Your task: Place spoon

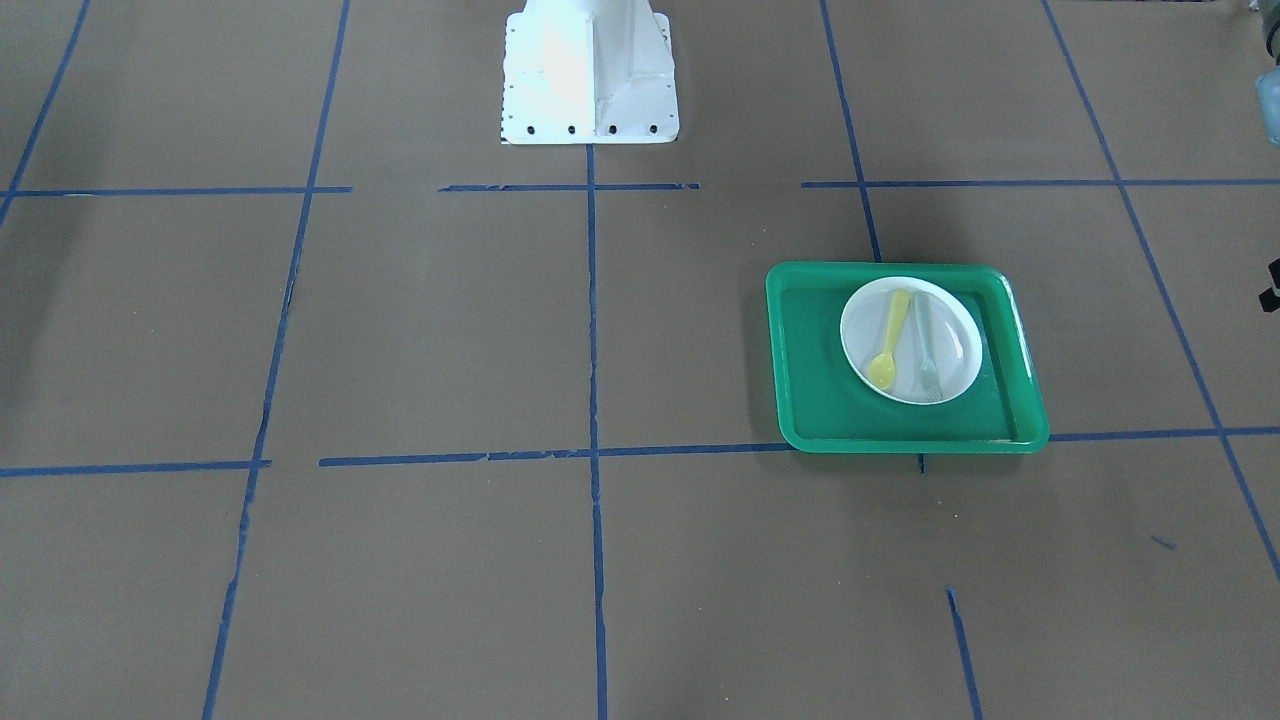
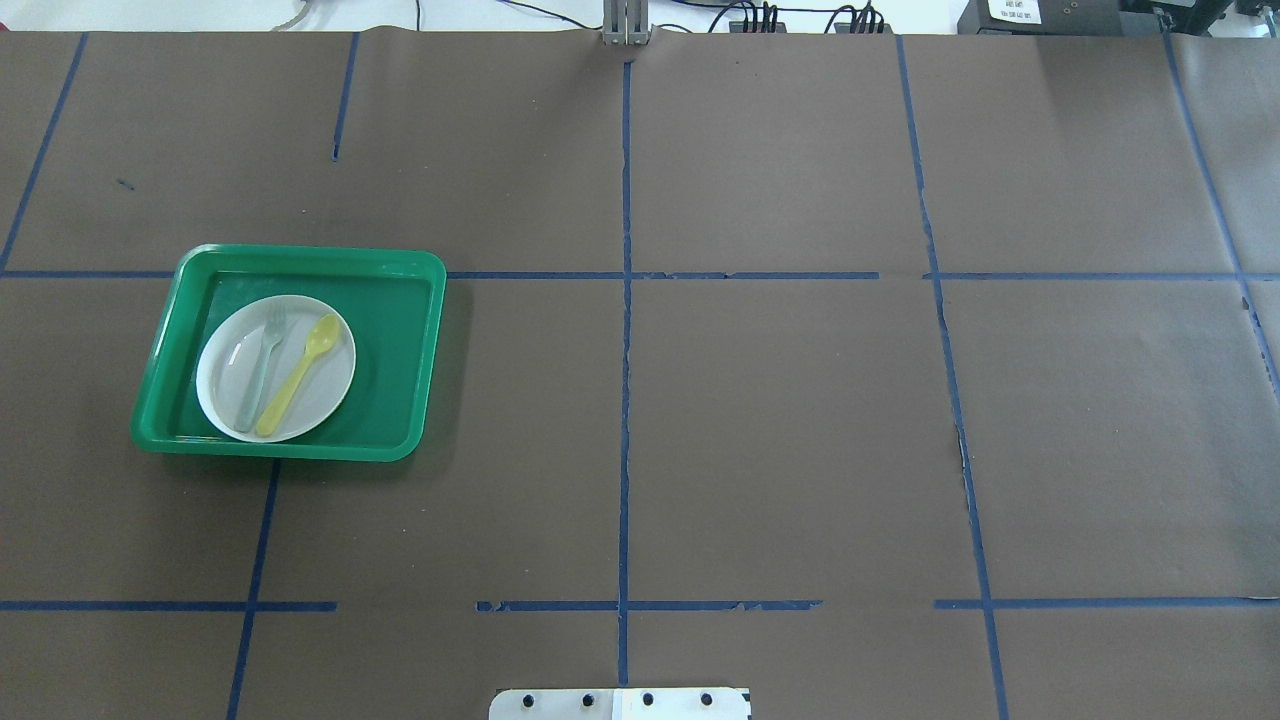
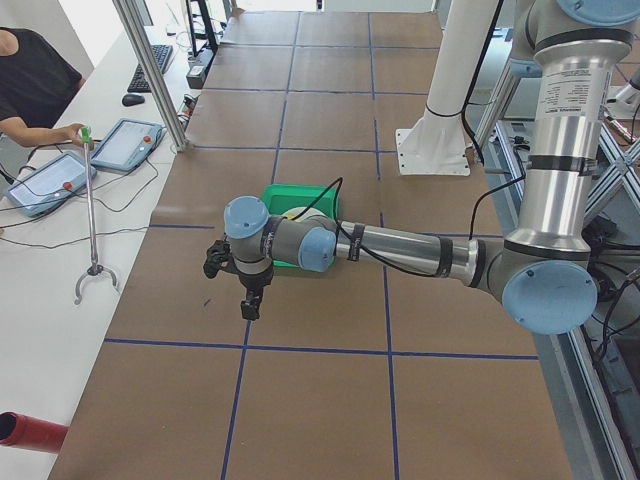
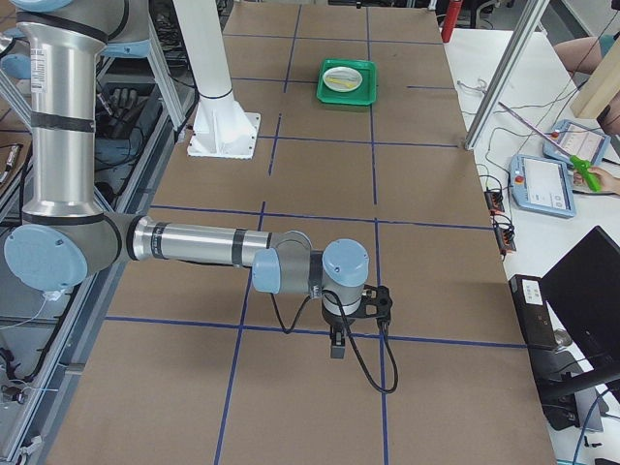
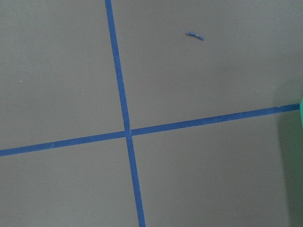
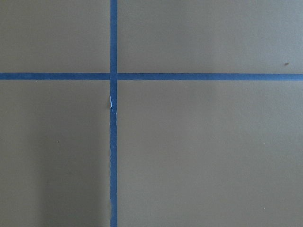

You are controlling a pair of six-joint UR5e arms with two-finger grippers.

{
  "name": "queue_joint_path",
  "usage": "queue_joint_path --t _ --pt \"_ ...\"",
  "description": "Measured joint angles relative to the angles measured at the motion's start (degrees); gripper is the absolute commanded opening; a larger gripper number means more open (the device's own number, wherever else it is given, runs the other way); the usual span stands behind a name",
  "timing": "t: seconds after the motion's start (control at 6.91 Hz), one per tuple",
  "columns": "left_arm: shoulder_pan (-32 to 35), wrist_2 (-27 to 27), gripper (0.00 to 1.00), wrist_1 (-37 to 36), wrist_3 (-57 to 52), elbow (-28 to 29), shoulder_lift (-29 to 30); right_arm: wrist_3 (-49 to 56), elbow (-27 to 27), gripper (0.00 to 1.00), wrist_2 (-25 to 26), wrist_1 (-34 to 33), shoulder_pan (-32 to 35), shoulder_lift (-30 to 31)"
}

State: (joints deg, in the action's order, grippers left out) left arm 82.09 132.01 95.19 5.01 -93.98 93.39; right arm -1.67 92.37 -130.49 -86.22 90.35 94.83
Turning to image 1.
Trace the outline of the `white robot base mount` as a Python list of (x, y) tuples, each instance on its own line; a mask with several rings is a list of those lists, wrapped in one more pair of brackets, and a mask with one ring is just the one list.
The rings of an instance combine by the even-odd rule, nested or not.
[(680, 135), (671, 23), (648, 1), (527, 1), (506, 18), (502, 69), (502, 143)]

